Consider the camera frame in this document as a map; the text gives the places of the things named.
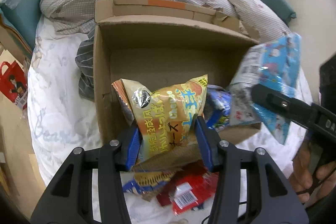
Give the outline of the person's right hand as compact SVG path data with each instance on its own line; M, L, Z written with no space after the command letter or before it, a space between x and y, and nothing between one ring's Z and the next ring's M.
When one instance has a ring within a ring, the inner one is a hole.
M293 159L293 173L288 180L295 192L302 192L313 185L313 176L309 172L310 146L308 141L304 141ZM309 193L298 195L301 203L313 205L317 201L326 197L335 187L335 161L322 165L317 170L315 177L319 181L324 181L318 192L311 197Z

